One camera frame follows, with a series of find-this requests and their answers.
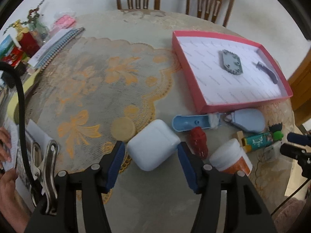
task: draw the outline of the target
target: glass vase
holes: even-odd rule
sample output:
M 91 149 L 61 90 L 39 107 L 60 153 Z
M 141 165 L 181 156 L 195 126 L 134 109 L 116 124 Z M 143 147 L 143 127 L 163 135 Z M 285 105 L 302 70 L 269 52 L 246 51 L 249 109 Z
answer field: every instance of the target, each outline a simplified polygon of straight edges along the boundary
M 39 20 L 29 23 L 28 28 L 32 31 L 33 35 L 35 35 L 37 39 L 40 39 L 42 44 L 45 44 L 50 39 L 48 28 L 44 26 Z

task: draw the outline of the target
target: orange label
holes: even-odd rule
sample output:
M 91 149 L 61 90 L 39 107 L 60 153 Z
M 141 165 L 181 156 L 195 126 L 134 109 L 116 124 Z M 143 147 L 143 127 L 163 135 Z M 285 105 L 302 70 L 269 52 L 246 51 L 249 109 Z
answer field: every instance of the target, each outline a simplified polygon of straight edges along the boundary
M 242 170 L 246 175 L 249 175 L 251 172 L 243 157 L 240 157 L 237 162 L 222 172 L 235 174 L 238 170 Z

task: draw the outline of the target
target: white paper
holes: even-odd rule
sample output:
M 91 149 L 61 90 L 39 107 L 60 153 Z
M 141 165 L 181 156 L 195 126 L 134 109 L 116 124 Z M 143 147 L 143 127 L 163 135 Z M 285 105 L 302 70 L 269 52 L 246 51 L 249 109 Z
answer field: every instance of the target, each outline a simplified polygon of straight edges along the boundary
M 259 48 L 207 37 L 177 39 L 207 105 L 258 102 L 287 96 L 278 74 Z M 243 74 L 234 75 L 223 69 L 224 49 L 240 57 Z M 269 75 L 256 68 L 258 61 L 275 73 L 278 84 L 274 84 Z
M 12 159 L 11 162 L 2 162 L 4 170 L 9 171 L 11 168 L 15 168 L 16 166 L 17 150 L 19 147 L 18 128 L 17 125 L 8 117 L 6 118 L 3 126 L 11 135 L 12 148 L 9 149 L 3 144 L 3 147 L 9 151 L 10 157 Z
M 22 199 L 26 203 L 29 210 L 31 212 L 33 212 L 35 210 L 35 208 L 34 208 L 32 201 L 31 201 L 29 189 L 25 186 L 25 184 L 23 183 L 23 181 L 20 177 L 18 177 L 15 181 L 15 189 L 19 193 L 19 195 L 22 197 Z
M 45 156 L 48 144 L 52 138 L 46 134 L 33 120 L 29 119 L 26 130 L 32 138 L 40 145 L 42 157 Z
M 58 40 L 60 40 L 67 32 L 72 30 L 72 28 L 68 29 L 61 29 L 59 32 L 57 32 L 51 39 L 46 42 L 36 53 L 33 55 L 28 63 L 35 67 L 36 64 L 39 62 L 40 58 L 48 51 L 48 49 L 53 46 Z

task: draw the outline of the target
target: blue toy scoop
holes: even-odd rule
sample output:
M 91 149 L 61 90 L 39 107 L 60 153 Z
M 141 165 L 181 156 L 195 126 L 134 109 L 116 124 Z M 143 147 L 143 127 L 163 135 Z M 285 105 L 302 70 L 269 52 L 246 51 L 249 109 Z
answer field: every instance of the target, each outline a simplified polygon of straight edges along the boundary
M 175 116 L 172 120 L 172 128 L 177 132 L 192 130 L 195 127 L 210 129 L 213 127 L 215 128 L 215 126 L 218 126 L 219 123 L 219 113 L 197 116 Z

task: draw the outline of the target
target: red toy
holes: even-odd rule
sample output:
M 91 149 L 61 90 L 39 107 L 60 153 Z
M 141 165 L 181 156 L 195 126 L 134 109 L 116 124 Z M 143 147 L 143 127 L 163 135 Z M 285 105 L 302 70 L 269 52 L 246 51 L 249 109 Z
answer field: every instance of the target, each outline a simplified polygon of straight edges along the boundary
M 2 58 L 2 61 L 7 62 L 12 67 L 15 67 L 17 63 L 22 59 L 23 54 L 23 51 L 14 46 L 10 54 L 4 56 Z
M 206 134 L 201 127 L 195 127 L 190 131 L 190 143 L 194 153 L 201 159 L 206 159 L 208 148 L 206 145 Z

